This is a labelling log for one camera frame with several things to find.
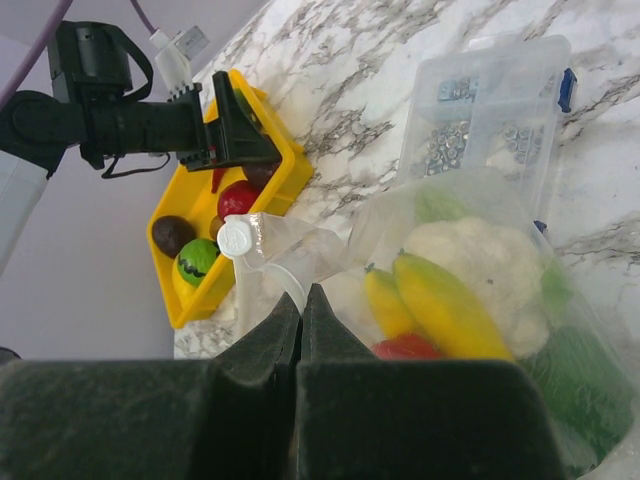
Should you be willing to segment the yellow banana bunch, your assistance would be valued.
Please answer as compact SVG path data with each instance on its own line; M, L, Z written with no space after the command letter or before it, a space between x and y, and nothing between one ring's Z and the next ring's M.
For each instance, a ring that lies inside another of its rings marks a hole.
M515 361L481 300L430 260L402 251L389 271L371 263L364 292L387 339L415 333L450 358Z

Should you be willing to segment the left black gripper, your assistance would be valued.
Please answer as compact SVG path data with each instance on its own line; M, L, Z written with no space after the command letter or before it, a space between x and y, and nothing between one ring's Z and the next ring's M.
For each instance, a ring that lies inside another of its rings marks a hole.
M199 84L150 102L154 71L118 27L63 21L47 48L53 93L23 90L1 110L1 149L53 173L79 146L94 169L128 154L174 153L189 171L275 163L280 154L243 110L229 74L213 75L218 117L206 125Z

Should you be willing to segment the clear plastic screw box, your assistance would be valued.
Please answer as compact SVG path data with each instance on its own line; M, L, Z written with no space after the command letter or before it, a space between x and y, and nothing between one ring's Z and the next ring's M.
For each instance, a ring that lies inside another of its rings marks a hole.
M422 62L397 183L489 167L542 219L556 131L577 84L570 54L561 35L526 41L504 35Z

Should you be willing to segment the red bell pepper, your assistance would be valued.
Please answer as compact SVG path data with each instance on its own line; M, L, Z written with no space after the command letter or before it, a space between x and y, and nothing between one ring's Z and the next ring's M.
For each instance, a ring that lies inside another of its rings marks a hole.
M372 346L373 353L384 360L431 360L442 353L430 342L415 333L405 333Z

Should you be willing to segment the yellow plastic tray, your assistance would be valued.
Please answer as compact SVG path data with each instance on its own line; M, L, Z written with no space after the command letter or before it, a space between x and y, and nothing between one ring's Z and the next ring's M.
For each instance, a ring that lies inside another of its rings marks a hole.
M232 88L244 96L263 132L277 148L281 163L274 176L252 205L251 214L264 212L282 216L298 198L309 182L313 167L306 158L304 148L298 144L267 100L267 94L249 84L236 69L229 71ZM196 320L212 315L227 296L235 282L235 274L248 272L247 265L235 267L236 259L247 259L258 243L258 235L251 231L250 218L229 216L225 220L217 240L221 256L196 287L192 300L182 307L175 294L171 270L174 259L163 254L151 236L153 222L166 215L176 215L187 220L198 236L210 239L209 224L217 214L218 194L211 193L212 172L209 170L189 173L185 167L176 168L147 226L147 241L156 275L161 287L169 324L175 330Z

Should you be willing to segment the white cauliflower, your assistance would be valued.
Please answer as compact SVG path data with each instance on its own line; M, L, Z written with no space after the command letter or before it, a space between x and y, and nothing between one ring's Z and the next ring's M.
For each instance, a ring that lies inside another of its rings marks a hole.
M516 358L532 356L547 343L545 264L520 230L478 217L436 221L414 228L403 248L448 270L473 291Z

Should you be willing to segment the red chili pepper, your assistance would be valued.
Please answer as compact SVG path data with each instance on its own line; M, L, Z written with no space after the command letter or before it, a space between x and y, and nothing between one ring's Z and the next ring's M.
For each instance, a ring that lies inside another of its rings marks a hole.
M224 178L224 175L227 172L227 168L216 168L212 173L212 181L211 181L211 193L215 194L218 192L220 184Z

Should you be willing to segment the green ball black squiggle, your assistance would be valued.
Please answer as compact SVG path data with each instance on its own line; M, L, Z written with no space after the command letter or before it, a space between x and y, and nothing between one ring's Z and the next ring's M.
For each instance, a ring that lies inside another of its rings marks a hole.
M210 239L196 238L179 252L177 269L184 281L198 287L220 254L218 244Z

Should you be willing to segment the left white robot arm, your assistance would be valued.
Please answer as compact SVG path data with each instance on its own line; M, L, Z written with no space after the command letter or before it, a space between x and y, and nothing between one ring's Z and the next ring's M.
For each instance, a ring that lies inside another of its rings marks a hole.
M281 155L238 102L228 72L212 77L218 117L204 121L201 86L150 102L154 71L117 26L63 21L48 46L53 95L15 92L1 108L1 261L8 262L66 151L103 177L128 154L175 155L189 172L274 163Z

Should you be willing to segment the dark passion fruit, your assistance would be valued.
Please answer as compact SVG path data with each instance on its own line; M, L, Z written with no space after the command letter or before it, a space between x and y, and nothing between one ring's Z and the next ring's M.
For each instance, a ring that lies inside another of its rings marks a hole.
M184 218L166 215L153 222L151 236L163 254L175 258L187 243L196 238L196 230Z

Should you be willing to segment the dark purple plum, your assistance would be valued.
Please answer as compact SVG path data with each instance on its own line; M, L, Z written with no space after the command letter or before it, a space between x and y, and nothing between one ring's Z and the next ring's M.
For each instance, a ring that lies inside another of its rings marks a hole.
M257 190L263 190L279 168L279 162L250 163L242 167L249 184Z

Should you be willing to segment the green bell pepper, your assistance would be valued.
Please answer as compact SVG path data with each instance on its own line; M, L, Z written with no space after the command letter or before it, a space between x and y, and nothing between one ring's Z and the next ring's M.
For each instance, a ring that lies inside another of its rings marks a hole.
M563 326L520 365L537 384L552 416L585 441L598 458L604 458L629 432L635 388L595 335Z

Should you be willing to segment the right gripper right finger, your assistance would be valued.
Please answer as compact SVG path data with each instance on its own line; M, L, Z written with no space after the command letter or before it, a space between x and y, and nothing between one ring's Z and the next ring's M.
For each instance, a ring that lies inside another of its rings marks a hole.
M300 479L563 479L542 399L499 360L384 361L314 285L296 368Z

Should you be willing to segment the yellow lemon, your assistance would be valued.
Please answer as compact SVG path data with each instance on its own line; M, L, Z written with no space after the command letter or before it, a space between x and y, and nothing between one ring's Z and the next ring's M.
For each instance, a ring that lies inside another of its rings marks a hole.
M178 259L175 258L172 264L171 279L178 301L184 307L192 300L196 287L182 278L178 266Z

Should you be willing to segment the red apple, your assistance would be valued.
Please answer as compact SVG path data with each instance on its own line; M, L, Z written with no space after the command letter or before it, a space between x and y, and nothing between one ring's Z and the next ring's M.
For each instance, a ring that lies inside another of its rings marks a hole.
M225 220L228 215L242 215L249 212L261 191L247 180L234 182L218 196L217 216Z

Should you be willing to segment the clear zip top bag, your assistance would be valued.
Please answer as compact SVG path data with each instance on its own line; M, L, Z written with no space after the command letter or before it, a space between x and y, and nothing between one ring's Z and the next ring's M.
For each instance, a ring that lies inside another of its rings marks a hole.
M369 348L417 340L445 358L521 365L574 475L639 433L639 383L519 195L495 169L458 170L370 198L347 241L297 219L230 215L241 333L321 284Z

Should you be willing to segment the brown kiwi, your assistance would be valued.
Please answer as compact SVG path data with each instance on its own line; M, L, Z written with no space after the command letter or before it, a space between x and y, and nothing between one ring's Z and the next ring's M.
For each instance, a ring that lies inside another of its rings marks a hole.
M224 221L218 216L215 216L211 219L209 224L209 236L213 241L217 240L218 232L220 231L223 225L224 225Z

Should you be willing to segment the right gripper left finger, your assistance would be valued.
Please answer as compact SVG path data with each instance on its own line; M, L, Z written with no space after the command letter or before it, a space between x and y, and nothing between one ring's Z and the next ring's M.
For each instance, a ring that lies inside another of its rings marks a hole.
M6 363L2 477L280 478L299 327L283 296L213 359Z

